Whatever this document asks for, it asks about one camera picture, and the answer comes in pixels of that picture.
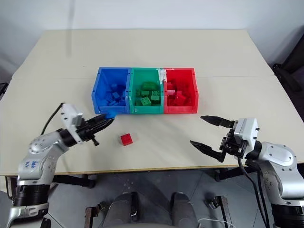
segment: white wall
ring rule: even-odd
[[[303,0],[0,0],[0,80],[46,29],[247,29],[272,64],[286,58],[303,24]]]

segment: floor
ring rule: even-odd
[[[256,173],[250,174],[256,181]],[[72,185],[57,185],[49,197],[48,217],[53,228],[83,228],[86,207],[98,202],[111,202],[126,191],[137,191],[140,196],[141,222],[171,224],[169,203],[173,192],[182,191],[191,199],[197,218],[222,220],[220,208],[209,209],[206,200],[213,196],[228,198],[231,219],[236,228],[261,228],[263,221],[257,209],[251,183],[244,177],[234,177],[222,182],[213,179],[214,170],[151,171],[101,174],[95,176],[93,189]],[[271,208],[266,199],[270,224],[273,223]],[[0,192],[0,228],[6,225],[11,201]],[[103,214],[94,218],[94,228],[99,228]],[[203,220],[202,228],[223,228],[219,222]]]

